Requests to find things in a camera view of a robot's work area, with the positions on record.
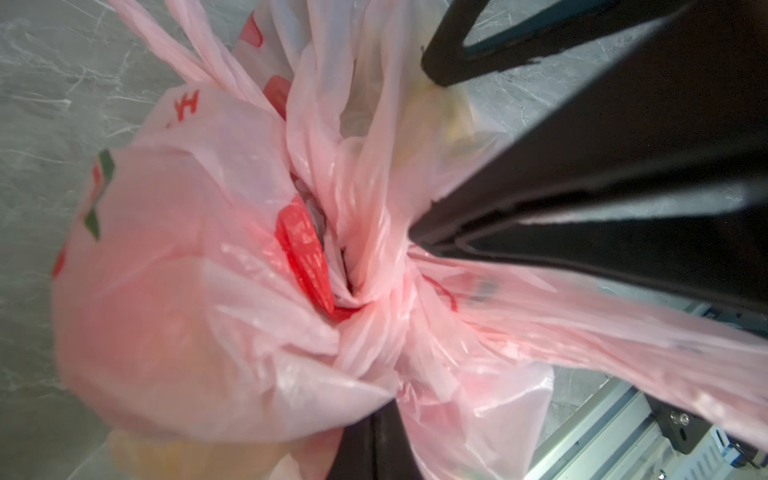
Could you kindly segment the pink plastic bag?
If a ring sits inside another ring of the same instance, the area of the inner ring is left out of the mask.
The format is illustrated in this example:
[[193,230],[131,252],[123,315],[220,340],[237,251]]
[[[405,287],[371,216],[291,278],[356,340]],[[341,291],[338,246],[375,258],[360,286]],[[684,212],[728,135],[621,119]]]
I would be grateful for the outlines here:
[[197,1],[122,21],[183,79],[101,151],[53,271],[63,383],[136,479],[321,479],[399,410],[428,479],[521,479],[557,365],[767,443],[767,344],[573,275],[441,259],[409,226],[505,134],[417,56],[442,1]]

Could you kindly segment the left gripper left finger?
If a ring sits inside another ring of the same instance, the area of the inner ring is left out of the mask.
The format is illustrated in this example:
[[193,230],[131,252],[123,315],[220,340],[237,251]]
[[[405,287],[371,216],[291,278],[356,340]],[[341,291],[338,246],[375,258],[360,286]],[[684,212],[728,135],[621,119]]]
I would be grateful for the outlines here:
[[344,429],[326,479],[423,479],[395,400]]

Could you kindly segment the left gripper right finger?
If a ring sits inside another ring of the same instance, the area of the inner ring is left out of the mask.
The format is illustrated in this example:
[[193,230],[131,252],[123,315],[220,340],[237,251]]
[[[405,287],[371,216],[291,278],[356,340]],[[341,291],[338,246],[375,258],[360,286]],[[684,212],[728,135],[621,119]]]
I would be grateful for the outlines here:
[[[767,5],[560,1],[474,45],[485,9],[454,1],[421,59],[452,86],[602,36],[660,28],[434,203],[409,236],[432,254],[557,268],[738,310],[767,308]],[[744,185],[720,213],[554,221],[558,213]]]

